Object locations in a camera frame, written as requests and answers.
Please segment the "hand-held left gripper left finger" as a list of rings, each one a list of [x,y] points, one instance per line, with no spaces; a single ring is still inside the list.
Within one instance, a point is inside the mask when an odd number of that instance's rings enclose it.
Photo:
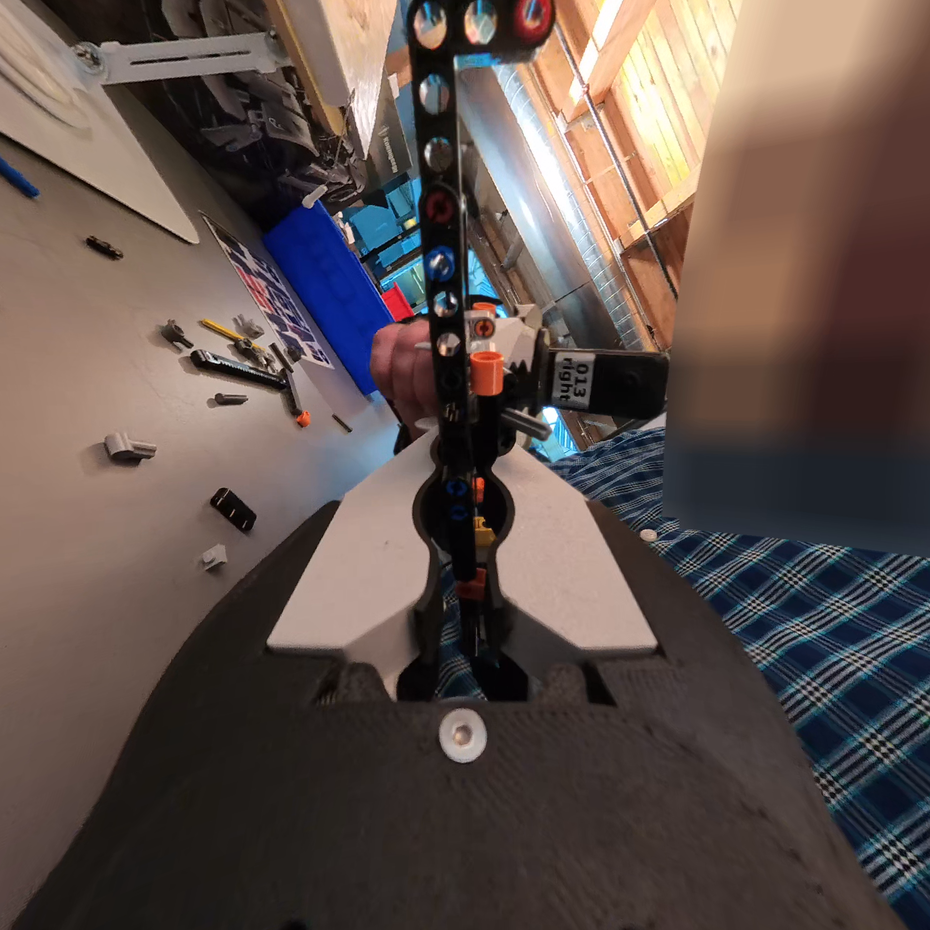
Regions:
[[[430,554],[413,505],[434,473],[436,437],[433,428],[345,494],[267,640],[271,651],[366,663],[397,682],[419,653],[410,612]]]

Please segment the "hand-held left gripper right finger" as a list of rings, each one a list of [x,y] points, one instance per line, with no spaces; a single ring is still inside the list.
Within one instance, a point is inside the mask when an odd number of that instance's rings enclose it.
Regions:
[[[539,680],[554,665],[653,655],[657,638],[584,495],[522,448],[493,473],[512,504],[495,543],[504,652]]]

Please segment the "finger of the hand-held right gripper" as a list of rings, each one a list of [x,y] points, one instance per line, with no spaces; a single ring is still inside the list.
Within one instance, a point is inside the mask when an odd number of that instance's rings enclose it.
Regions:
[[[542,312],[537,304],[517,304],[515,315],[496,319],[494,351],[506,366],[531,366],[541,331]]]

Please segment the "black lego chassis assembly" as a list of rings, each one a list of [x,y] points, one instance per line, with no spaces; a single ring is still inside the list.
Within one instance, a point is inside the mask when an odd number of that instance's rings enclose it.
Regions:
[[[538,419],[538,336],[530,360],[514,364],[471,346],[490,345],[493,318],[472,322],[468,289],[467,203],[459,141],[457,67],[491,66],[532,57],[555,22],[553,2],[412,2],[406,19],[414,118],[422,184],[419,231],[427,299],[429,350],[438,401],[434,475],[418,492],[414,526],[430,546],[427,587],[413,607],[424,660],[432,660],[444,622],[434,588],[448,556],[456,582],[475,606],[462,608],[464,650],[497,664],[512,620],[496,572],[495,544],[514,517],[509,493],[493,475],[516,433],[552,434]]]

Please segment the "short black lego beam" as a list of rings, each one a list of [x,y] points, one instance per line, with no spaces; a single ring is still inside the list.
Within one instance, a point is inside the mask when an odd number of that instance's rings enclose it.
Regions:
[[[250,532],[257,521],[250,506],[227,487],[219,488],[210,498],[209,505],[240,532]]]

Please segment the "black lego axle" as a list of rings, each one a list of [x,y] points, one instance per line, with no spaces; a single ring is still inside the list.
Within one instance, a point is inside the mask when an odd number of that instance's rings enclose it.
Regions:
[[[189,355],[189,359],[198,370],[223,378],[231,378],[278,391],[288,388],[286,378],[208,351],[193,350]]]

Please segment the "short blue lego pin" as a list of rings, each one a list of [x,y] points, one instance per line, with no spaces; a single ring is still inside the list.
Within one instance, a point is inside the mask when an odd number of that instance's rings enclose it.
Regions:
[[[6,183],[30,200],[37,199],[41,195],[40,191],[3,157],[0,160],[0,172],[1,178]]]

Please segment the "person's right hand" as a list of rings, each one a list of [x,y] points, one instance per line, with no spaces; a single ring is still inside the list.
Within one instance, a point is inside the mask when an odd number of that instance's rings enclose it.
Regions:
[[[429,342],[430,323],[419,315],[380,329],[374,337],[370,373],[378,391],[390,402],[412,440],[423,435],[418,422],[435,417],[438,401]]]

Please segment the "black axle with orange bush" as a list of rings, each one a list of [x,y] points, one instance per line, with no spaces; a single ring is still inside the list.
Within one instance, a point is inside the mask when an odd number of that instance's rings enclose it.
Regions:
[[[277,343],[272,342],[270,348],[276,361],[282,369],[280,378],[284,383],[285,398],[290,413],[301,428],[308,428],[310,425],[311,417],[310,413],[307,409],[305,409],[305,406],[301,401],[296,386],[296,368],[292,361],[289,359],[288,355]]]

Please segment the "blue storage bin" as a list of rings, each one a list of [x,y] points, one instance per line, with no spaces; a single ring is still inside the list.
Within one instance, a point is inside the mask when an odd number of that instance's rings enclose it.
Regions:
[[[299,205],[263,241],[356,387],[374,393],[374,339],[393,318],[332,217],[320,203]]]

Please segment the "person's plaid shirt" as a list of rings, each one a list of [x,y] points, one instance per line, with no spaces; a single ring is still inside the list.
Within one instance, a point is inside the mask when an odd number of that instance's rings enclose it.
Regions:
[[[720,615],[775,692],[831,817],[908,928],[929,927],[929,566],[686,530],[662,515],[665,430],[550,462]]]

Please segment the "sticker sheet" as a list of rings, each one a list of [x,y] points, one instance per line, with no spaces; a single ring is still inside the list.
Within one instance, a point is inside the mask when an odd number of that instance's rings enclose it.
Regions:
[[[293,363],[309,362],[333,369],[329,354],[277,269],[214,219],[204,213],[201,216],[267,321],[264,326],[268,340],[276,337],[280,349]]]

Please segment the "white book stand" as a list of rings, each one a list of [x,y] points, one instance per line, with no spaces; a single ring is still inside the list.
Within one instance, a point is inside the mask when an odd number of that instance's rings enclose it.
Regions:
[[[2,2],[2,135],[191,245],[191,217],[117,108],[117,89],[289,68],[313,117],[389,177],[386,70],[400,2]]]

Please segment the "silver ventilation duct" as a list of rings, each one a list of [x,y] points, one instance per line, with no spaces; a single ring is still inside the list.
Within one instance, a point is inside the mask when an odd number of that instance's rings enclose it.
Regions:
[[[526,70],[474,68],[457,77],[459,116],[548,293],[537,303],[578,347],[654,352],[554,118]]]

